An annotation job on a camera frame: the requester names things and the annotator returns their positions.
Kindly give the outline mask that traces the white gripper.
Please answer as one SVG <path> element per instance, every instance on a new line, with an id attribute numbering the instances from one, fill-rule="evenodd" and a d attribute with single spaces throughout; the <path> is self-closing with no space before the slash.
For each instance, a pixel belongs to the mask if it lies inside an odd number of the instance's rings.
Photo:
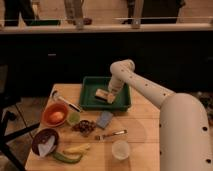
<path id="1" fill-rule="evenodd" d="M 108 84 L 108 91 L 110 92 L 108 95 L 107 95 L 107 102 L 108 103 L 113 103 L 115 101 L 115 98 L 124 86 L 124 82 L 119 80 L 118 78 L 116 77 L 112 77 L 109 81 L 109 84 Z"/>

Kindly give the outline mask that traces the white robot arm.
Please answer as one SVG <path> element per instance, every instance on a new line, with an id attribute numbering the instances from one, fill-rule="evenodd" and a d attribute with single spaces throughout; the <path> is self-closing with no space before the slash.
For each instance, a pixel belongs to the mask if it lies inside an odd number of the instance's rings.
<path id="1" fill-rule="evenodd" d="M 124 84 L 160 110 L 160 171 L 213 171 L 207 112 L 187 93 L 176 93 L 134 72 L 132 60 L 111 64 L 108 90 L 117 95 Z"/>

